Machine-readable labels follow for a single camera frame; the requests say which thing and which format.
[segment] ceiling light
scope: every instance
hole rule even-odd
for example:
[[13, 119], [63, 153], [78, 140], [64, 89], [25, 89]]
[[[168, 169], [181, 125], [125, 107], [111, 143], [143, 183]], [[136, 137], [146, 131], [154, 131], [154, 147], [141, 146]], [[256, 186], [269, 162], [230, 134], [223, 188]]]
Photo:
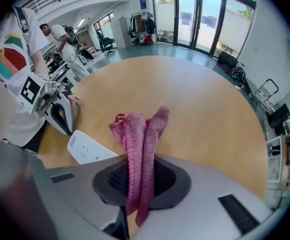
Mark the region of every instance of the ceiling light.
[[84, 22], [84, 20], [85, 20], [85, 18], [83, 18], [80, 22], [79, 22], [79, 24], [78, 24], [78, 26], [77, 27], [79, 27], [80, 25], [82, 25], [83, 24], [83, 22]]

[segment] pink towel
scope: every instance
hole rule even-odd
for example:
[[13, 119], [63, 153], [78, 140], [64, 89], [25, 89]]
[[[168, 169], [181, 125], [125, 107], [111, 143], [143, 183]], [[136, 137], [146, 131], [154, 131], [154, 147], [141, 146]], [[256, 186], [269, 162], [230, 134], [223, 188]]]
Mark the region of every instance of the pink towel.
[[154, 154], [158, 138], [166, 128], [169, 109], [161, 107], [151, 119], [139, 113], [119, 114], [109, 127], [127, 151], [129, 187], [126, 210], [138, 209], [140, 227], [148, 216], [149, 202], [154, 198]]

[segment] sign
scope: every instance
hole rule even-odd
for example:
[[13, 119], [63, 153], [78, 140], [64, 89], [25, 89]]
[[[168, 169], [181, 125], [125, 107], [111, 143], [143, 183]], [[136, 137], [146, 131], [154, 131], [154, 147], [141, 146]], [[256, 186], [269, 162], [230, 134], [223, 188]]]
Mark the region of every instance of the sign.
[[146, 6], [146, 0], [140, 0], [140, 8], [142, 10], [147, 8], [147, 6]]

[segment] gray floor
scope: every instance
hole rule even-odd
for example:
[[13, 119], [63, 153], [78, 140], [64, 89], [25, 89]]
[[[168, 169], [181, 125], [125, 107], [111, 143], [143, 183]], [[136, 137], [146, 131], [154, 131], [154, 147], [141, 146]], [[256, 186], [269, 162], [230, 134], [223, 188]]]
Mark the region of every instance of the gray floor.
[[[217, 72], [219, 75], [224, 77], [226, 80], [228, 80], [232, 85], [238, 85], [239, 82], [235, 81], [229, 74], [225, 73], [218, 65], [217, 61], [215, 59], [212, 59], [210, 57], [207, 57], [204, 54], [198, 53], [193, 50], [189, 50], [186, 48], [178, 47], [178, 46], [172, 46], [167, 44], [160, 44], [157, 43], [155, 45], [149, 45], [149, 46], [131, 46], [124, 49], [114, 49], [116, 52], [109, 54], [104, 59], [96, 62], [95, 64], [90, 65], [91, 69], [93, 71], [97, 71], [101, 69], [102, 67], [134, 57], [139, 56], [170, 56], [180, 59], [185, 59], [194, 63], [197, 63], [199, 65], [205, 66], [215, 72]], [[261, 124], [261, 127], [264, 131], [264, 134], [266, 136], [266, 128], [264, 123], [264, 117], [263, 113], [259, 110], [259, 108], [253, 103], [253, 101], [246, 97], [246, 95], [240, 91], [245, 99], [249, 102], [250, 106], [255, 111], [257, 118]]]

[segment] white power strip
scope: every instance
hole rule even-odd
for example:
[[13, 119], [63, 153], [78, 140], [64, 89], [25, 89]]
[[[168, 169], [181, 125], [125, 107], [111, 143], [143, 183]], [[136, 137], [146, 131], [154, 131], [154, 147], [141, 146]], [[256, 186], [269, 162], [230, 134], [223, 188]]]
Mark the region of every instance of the white power strip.
[[118, 156], [79, 130], [74, 131], [68, 142], [67, 150], [80, 165]]

